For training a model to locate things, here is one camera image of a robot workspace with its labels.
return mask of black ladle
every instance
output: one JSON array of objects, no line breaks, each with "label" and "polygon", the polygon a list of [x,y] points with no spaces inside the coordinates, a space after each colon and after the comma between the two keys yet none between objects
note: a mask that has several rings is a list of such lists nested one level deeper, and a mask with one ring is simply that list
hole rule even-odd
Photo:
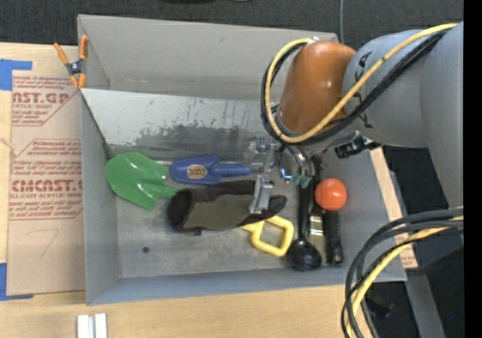
[{"label": "black ladle", "polygon": [[308,212],[313,197],[313,180],[310,179],[305,188],[301,187],[301,184],[298,187],[297,239],[291,242],[286,256],[288,262],[295,269],[311,271],[322,265],[322,256],[319,251],[307,241]]}]

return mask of green plastic shovel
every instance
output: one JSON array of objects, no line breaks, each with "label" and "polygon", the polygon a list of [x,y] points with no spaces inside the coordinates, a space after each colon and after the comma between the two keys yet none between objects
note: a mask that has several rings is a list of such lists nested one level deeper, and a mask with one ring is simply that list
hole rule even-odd
[{"label": "green plastic shovel", "polygon": [[112,190],[145,209],[153,210],[159,199],[170,199],[177,190],[167,187],[169,167],[143,154],[128,152],[112,157],[105,164],[107,181]]}]

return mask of black floor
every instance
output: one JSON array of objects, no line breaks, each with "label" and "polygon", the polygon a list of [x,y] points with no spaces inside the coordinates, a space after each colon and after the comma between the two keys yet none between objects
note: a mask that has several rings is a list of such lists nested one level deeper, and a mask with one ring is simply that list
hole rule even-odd
[{"label": "black floor", "polygon": [[[341,33],[340,0],[0,0],[0,41],[77,44],[78,14]],[[357,50],[381,35],[463,19],[464,0],[344,0],[344,43]],[[426,150],[385,148],[385,154],[408,213],[445,207]],[[447,338],[465,336],[463,249],[429,278]],[[394,302],[388,318],[375,320],[380,336],[417,338],[404,286],[375,285],[373,291]]]}]

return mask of orange ball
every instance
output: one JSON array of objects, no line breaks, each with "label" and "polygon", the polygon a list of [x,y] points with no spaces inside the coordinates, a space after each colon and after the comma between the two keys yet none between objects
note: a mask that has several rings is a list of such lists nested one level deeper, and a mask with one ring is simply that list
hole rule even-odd
[{"label": "orange ball", "polygon": [[315,189],[316,202],[327,211],[338,211],[346,202],[346,187],[337,178],[326,178]]}]

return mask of yellow plastic clip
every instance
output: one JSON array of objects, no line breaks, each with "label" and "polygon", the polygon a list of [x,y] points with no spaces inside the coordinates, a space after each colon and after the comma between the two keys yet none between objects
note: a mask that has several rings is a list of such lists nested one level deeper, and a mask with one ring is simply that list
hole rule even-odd
[{"label": "yellow plastic clip", "polygon": [[87,61],[87,56],[89,53],[88,45],[89,38],[86,35],[82,35],[81,43],[79,45],[79,59],[76,62],[69,62],[62,48],[57,43],[53,44],[57,54],[59,54],[62,64],[66,66],[67,71],[70,74],[70,80],[77,89],[79,87],[83,88],[87,84],[87,76],[85,75],[85,62]]},{"label": "yellow plastic clip", "polygon": [[[261,232],[263,231],[264,223],[270,222],[284,230],[279,246],[271,245],[261,240]],[[258,250],[274,255],[275,257],[283,257],[286,255],[288,248],[293,240],[294,227],[293,224],[280,216],[273,216],[265,221],[259,221],[252,224],[241,226],[245,231],[251,233],[251,244]]]}]

